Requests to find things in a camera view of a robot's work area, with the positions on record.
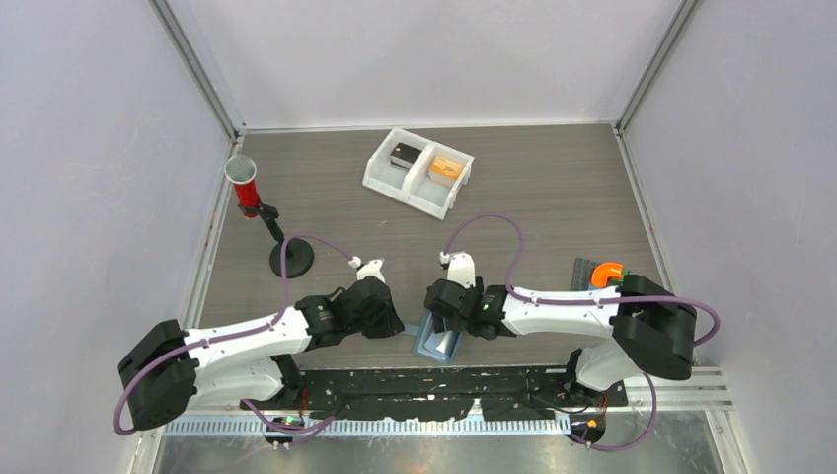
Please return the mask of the blue leather card holder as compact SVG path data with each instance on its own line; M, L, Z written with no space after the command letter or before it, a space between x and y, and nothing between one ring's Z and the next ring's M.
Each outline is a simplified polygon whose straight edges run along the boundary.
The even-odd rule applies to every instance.
M436 317L427 312L419 325L406 324L405 334L415 338L414 354L439 363L453 362L461 345L462 333L448 329L442 322L442 330L436 332Z

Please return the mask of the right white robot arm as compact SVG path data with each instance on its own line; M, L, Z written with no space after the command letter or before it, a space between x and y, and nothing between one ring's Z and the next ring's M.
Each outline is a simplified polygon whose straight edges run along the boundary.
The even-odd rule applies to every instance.
M600 339L568 361L563 387L576 405L640 373L675 381L692 374L696 310L643 276L588 291L510 291L440 278L424 306L445 328L486 340L536 333Z

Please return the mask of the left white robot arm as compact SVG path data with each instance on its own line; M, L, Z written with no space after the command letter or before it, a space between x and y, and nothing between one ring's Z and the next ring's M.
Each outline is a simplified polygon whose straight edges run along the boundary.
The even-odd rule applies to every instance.
M303 393L293 356L360 334L385 339L405 330L390 287L375 276L283 310L209 329L156 324L117 365L123 393L114 410L120 435L168 424L186 410L238 400L294 407Z

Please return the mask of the orange card box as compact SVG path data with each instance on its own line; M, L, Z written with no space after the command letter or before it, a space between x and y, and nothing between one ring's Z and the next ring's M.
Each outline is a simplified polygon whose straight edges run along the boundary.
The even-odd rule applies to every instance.
M427 176L438 185L451 189L464 170L464 166L457 161L436 156L430 163Z

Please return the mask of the black card box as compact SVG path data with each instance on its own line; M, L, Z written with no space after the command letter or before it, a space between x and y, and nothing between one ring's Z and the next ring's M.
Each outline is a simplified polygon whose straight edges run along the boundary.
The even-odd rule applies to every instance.
M390 152L390 164L400 169L410 170L421 155L422 150L399 142Z

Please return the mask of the orange toy brick arch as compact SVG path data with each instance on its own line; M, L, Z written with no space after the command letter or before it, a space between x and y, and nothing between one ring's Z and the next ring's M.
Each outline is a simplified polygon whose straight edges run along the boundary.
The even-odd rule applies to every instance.
M597 265L590 276L589 285L594 288L604 288L622 283L626 274L623 264L605 262Z

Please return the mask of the white divided plastic bin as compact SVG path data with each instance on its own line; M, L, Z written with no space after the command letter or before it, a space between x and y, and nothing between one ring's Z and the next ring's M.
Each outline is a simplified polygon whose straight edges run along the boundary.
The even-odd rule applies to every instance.
M390 164L390 152L399 142L422 150L410 170ZM449 158L464 166L461 176L451 189L432 182L427 176L428 167L436 156ZM453 207L459 191L468 184L473 164L474 157L471 155L396 127L391 129L368 159L362 185L442 220Z

